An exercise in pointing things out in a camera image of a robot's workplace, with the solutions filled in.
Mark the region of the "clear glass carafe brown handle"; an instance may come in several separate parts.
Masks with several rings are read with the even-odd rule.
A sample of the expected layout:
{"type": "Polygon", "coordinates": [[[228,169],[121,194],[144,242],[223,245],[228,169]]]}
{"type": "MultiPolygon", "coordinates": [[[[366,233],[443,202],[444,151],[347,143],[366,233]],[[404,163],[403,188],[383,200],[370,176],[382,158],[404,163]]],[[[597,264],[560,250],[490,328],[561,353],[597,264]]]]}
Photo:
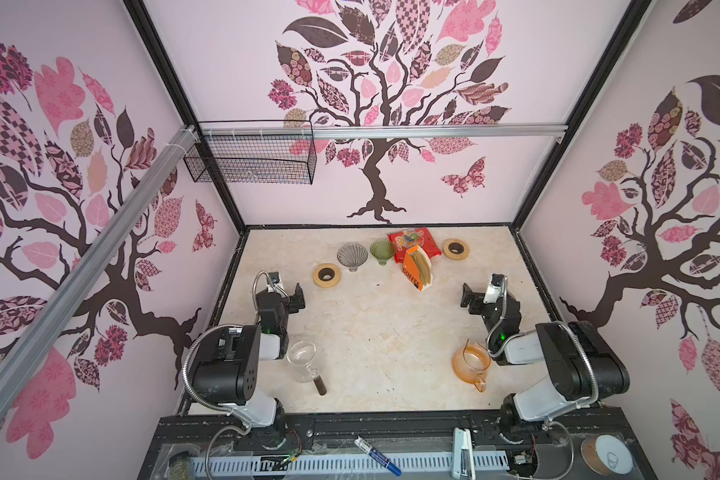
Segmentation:
{"type": "Polygon", "coordinates": [[[300,383],[311,383],[320,396],[327,394],[326,384],[321,376],[320,353],[317,345],[310,339],[293,342],[287,353],[289,370],[300,383]]]}

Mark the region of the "orange coffee filter pack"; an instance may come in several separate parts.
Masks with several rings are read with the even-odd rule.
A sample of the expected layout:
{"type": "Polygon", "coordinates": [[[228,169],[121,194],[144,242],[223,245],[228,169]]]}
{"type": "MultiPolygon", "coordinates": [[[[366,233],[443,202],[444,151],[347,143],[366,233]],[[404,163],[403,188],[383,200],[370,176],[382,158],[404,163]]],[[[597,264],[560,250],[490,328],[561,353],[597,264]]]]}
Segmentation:
{"type": "Polygon", "coordinates": [[[418,291],[426,290],[433,282],[431,261],[419,245],[406,251],[402,271],[418,291]]]}

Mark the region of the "clear ribbed glass dripper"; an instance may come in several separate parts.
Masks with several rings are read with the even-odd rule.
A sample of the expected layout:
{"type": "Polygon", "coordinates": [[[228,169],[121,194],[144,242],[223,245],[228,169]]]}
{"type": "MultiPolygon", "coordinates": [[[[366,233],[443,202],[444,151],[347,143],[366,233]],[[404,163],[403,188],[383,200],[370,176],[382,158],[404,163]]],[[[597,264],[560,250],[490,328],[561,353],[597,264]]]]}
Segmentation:
{"type": "Polygon", "coordinates": [[[366,247],[357,242],[342,245],[337,251],[338,262],[350,272],[356,272],[369,257],[366,247]]]}

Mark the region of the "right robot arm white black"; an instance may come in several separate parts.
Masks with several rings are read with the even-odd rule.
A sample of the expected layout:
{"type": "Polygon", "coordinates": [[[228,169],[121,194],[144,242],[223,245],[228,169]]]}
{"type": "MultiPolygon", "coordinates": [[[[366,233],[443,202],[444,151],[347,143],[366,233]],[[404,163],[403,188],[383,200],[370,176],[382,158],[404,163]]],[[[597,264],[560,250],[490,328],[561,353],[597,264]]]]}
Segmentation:
{"type": "Polygon", "coordinates": [[[487,335],[479,347],[492,361],[546,367],[545,377],[502,401],[498,430],[508,443],[530,436],[532,423],[549,425],[629,389],[626,366],[590,322],[551,321],[522,331],[521,303],[505,275],[495,274],[484,293],[464,284],[460,306],[482,319],[487,335]]]}

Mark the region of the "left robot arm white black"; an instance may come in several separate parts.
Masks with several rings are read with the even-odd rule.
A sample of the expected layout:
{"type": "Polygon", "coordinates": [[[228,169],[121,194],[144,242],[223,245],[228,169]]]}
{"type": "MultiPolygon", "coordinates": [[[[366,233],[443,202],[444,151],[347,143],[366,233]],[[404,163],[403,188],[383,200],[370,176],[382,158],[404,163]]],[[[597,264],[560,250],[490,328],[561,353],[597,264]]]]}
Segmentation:
{"type": "Polygon", "coordinates": [[[190,347],[181,377],[194,403],[234,416],[246,428],[268,428],[282,406],[258,389],[259,364],[286,357],[289,317],[305,308],[305,297],[296,285],[291,295],[267,288],[255,292],[254,300],[257,322],[208,329],[190,347]]]}

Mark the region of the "green glass dripper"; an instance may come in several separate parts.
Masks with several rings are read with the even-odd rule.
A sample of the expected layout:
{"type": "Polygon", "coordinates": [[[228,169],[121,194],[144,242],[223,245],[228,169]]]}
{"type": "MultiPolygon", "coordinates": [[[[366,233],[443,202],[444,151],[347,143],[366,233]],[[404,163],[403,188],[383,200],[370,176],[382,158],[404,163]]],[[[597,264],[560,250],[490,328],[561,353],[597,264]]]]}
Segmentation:
{"type": "Polygon", "coordinates": [[[389,260],[394,258],[396,248],[388,239],[379,239],[370,245],[369,251],[377,263],[384,266],[389,260]]]}

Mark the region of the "orange glass pitcher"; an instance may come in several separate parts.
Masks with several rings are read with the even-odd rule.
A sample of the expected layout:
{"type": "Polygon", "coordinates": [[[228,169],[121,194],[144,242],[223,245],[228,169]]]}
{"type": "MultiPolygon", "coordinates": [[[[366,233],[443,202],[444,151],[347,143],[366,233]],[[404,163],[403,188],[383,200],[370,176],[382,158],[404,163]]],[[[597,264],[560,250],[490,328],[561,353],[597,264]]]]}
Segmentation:
{"type": "Polygon", "coordinates": [[[474,340],[466,340],[452,356],[451,366],[455,375],[463,382],[474,386],[478,392],[485,392],[487,374],[492,359],[487,350],[474,340]]]}

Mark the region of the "red snack bag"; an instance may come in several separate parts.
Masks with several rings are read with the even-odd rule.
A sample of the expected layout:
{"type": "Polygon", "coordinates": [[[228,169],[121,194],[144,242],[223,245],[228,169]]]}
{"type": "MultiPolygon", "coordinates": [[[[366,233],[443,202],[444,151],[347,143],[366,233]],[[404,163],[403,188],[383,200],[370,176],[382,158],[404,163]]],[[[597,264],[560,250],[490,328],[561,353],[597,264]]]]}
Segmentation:
{"type": "Polygon", "coordinates": [[[402,230],[388,235],[388,240],[395,248],[394,260],[404,262],[406,252],[415,246],[423,248],[429,258],[442,254],[430,231],[426,227],[402,230]]]}

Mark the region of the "blue white marker pen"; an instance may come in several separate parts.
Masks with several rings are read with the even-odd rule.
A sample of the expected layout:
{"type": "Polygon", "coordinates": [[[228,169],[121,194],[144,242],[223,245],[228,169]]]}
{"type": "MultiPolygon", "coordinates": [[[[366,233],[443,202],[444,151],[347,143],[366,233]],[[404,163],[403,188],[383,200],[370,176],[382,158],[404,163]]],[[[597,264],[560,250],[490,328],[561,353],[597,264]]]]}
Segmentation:
{"type": "Polygon", "coordinates": [[[397,477],[400,477],[402,475],[401,469],[390,458],[378,451],[370,442],[368,442],[361,436],[357,436],[354,439],[354,444],[363,453],[365,453],[367,456],[369,456],[387,471],[391,472],[397,477]]]}

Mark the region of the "brown tape roll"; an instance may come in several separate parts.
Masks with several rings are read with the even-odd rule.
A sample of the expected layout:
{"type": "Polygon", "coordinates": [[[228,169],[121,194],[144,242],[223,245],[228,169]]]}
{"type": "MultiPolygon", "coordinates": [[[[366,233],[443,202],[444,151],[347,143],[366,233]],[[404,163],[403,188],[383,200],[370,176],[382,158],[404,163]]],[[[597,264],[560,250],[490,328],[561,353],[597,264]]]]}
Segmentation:
{"type": "Polygon", "coordinates": [[[587,437],[580,451],[588,468],[599,475],[627,475],[634,469],[632,454],[626,444],[615,436],[587,437]]]}

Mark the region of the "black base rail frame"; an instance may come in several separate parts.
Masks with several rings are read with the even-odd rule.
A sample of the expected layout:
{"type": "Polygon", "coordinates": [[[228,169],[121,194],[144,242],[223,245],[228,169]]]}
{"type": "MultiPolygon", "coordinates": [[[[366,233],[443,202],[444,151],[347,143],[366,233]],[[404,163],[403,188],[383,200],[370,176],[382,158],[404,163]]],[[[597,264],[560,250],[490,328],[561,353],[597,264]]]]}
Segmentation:
{"type": "MultiPolygon", "coordinates": [[[[634,460],[629,479],[653,479],[655,473],[625,414],[617,407],[596,407],[570,412],[547,426],[532,423],[531,435],[518,444],[505,441],[498,430],[496,410],[286,413],[273,427],[254,428],[240,435],[233,417],[219,415],[173,416],[159,420],[148,447],[141,479],[165,479],[169,465],[177,463],[200,479],[212,476],[209,459],[231,456],[282,455],[281,466],[302,454],[362,453],[354,444],[361,436],[386,456],[398,453],[449,452],[455,428],[471,432],[475,470],[480,479],[515,479],[519,476],[561,479],[595,479],[580,447],[587,437],[612,435],[622,440],[634,460]]],[[[223,477],[240,479],[390,479],[390,474],[268,475],[223,477]]],[[[444,473],[403,474],[405,479],[444,478],[444,473]]]]}

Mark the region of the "back aluminium rail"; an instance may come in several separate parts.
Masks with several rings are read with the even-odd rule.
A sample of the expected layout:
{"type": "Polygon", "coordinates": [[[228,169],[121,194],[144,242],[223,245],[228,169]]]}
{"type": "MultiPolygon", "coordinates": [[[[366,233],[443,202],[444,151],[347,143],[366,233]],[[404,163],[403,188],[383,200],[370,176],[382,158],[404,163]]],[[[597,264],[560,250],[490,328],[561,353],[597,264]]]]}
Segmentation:
{"type": "Polygon", "coordinates": [[[328,139],[386,139],[386,138],[486,138],[486,137],[554,137],[562,138],[565,124],[494,124],[494,125],[424,125],[424,126],[366,126],[366,127],[268,127],[242,128],[230,125],[204,126],[201,131],[209,137],[294,136],[297,138],[328,139]]]}

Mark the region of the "aluminium rail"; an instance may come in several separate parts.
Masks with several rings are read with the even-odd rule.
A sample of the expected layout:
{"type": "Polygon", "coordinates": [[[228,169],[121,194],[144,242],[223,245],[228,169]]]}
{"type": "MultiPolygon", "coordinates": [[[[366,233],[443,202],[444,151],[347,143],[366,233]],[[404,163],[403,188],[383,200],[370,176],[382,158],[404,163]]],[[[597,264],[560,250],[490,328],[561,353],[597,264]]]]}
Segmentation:
{"type": "Polygon", "coordinates": [[[0,421],[133,230],[139,216],[197,140],[198,128],[193,125],[183,126],[176,132],[138,187],[82,256],[79,266],[62,282],[38,318],[0,362],[0,421]]]}
{"type": "Polygon", "coordinates": [[[242,128],[230,125],[204,126],[201,131],[209,137],[294,136],[297,138],[328,139],[386,139],[386,138],[486,138],[486,137],[554,137],[562,138],[565,124],[494,124],[494,125],[424,125],[424,126],[366,126],[366,127],[268,127],[242,128]]]}

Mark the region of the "left aluminium rail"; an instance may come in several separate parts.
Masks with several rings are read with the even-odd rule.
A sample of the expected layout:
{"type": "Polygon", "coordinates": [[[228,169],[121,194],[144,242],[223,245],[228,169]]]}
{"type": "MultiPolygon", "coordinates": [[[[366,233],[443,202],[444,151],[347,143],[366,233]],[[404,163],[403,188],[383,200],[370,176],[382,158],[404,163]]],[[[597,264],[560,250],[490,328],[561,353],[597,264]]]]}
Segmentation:
{"type": "Polygon", "coordinates": [[[38,318],[0,362],[0,421],[133,230],[139,216],[197,140],[198,128],[193,125],[183,126],[176,132],[138,187],[82,256],[79,266],[62,282],[38,318]]]}

